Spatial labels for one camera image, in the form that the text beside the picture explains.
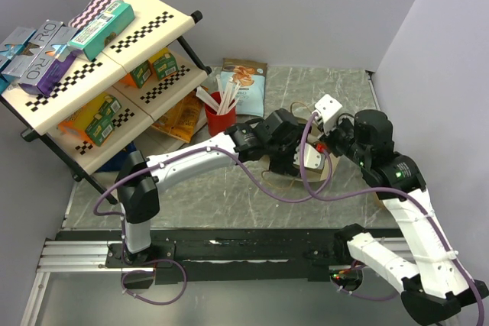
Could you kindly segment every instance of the wooden shelf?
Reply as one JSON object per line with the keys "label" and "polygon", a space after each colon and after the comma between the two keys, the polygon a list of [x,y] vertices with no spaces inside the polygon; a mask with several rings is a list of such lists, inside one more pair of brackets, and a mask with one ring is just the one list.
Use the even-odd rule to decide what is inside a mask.
{"label": "wooden shelf", "polygon": [[207,78],[206,72],[190,61],[177,53],[172,52],[172,54],[179,67],[176,74],[161,81],[152,75],[141,89],[120,82],[114,84],[120,93],[133,101],[155,121]]}
{"label": "wooden shelf", "polygon": [[126,72],[175,41],[195,25],[192,17],[160,0],[123,0],[136,18],[104,50]]}
{"label": "wooden shelf", "polygon": [[136,18],[93,62],[76,58],[49,97],[29,95],[14,86],[2,93],[37,133],[46,134],[195,25],[192,17],[160,0],[124,1],[131,4]]}
{"label": "wooden shelf", "polygon": [[92,62],[75,59],[49,97],[29,95],[14,86],[2,96],[37,133],[44,135],[125,74],[120,65],[100,54]]}
{"label": "wooden shelf", "polygon": [[48,131],[56,144],[89,175],[153,124],[153,120],[144,111],[124,97],[117,89],[110,87],[106,92],[121,102],[121,109],[112,120],[114,131],[101,147],[65,134],[56,127]]}

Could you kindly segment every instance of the green box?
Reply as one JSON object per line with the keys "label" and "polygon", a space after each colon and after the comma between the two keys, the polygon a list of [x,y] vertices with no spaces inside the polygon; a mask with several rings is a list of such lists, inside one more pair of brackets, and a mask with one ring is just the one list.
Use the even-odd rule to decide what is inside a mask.
{"label": "green box", "polygon": [[92,61],[133,20],[134,11],[131,5],[122,0],[114,0],[68,43],[68,47],[75,55]]}
{"label": "green box", "polygon": [[158,80],[162,80],[178,70],[175,57],[166,47],[150,57],[149,62]]}
{"label": "green box", "polygon": [[93,116],[92,122],[85,129],[86,134],[95,143],[97,147],[100,147],[107,137],[114,131],[114,124],[112,118],[115,113],[121,108],[121,104],[116,97],[106,98],[104,103]]}
{"label": "green box", "polygon": [[151,75],[150,62],[147,60],[144,63],[142,63],[140,66],[136,66],[131,71],[132,80],[134,80],[134,83],[136,83],[136,86],[138,88],[141,88],[146,83],[150,75]]}

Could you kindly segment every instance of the purple box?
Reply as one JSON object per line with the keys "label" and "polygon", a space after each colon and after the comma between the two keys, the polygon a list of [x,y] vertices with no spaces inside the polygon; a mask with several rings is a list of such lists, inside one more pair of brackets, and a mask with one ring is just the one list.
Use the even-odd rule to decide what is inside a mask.
{"label": "purple box", "polygon": [[77,28],[61,27],[37,55],[18,81],[18,85],[26,93],[49,96],[76,59],[67,44],[77,32]]}

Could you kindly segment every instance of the red cup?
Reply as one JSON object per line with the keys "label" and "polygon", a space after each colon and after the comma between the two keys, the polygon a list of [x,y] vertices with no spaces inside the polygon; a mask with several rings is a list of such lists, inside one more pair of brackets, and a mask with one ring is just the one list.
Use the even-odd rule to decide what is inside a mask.
{"label": "red cup", "polygon": [[[218,104],[221,103],[221,95],[219,92],[212,93],[211,97],[213,97]],[[236,106],[226,115],[217,115],[217,111],[214,111],[214,109],[207,104],[204,104],[204,109],[206,110],[207,128],[209,129],[211,137],[222,133],[228,127],[236,123]]]}

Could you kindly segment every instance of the table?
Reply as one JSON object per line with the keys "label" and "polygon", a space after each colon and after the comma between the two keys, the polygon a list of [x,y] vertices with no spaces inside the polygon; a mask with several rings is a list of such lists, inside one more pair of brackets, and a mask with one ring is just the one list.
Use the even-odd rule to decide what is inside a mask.
{"label": "table", "polygon": [[[212,86],[218,72],[219,68],[213,68],[204,84]],[[297,100],[313,105],[325,93],[338,99],[350,112],[376,108],[368,78],[363,70],[271,67],[267,74],[265,114],[276,108],[289,108],[290,103]],[[208,137],[203,128],[192,143]],[[264,169],[259,163],[247,165],[256,176]],[[272,176],[267,178],[276,186],[287,186],[289,182]],[[325,193],[333,196],[366,187],[358,168],[341,158]],[[291,198],[305,195],[298,182],[288,191],[272,191]],[[97,198],[98,193],[92,187],[80,183],[73,193],[66,228],[120,228],[118,218],[99,218],[92,214]],[[182,182],[161,197],[160,205],[160,213],[152,220],[153,228],[342,228],[351,223],[366,228],[397,227],[390,213],[377,206],[372,195],[333,203],[276,202],[259,191],[239,167],[218,169]],[[109,205],[103,208],[115,209]]]}

